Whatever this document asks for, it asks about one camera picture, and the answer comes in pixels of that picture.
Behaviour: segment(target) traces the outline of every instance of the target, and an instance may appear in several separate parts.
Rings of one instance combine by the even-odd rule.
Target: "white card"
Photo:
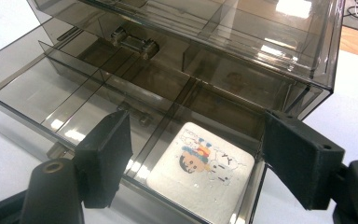
[[[254,164],[249,153],[189,122],[146,183],[209,222],[228,223]]]

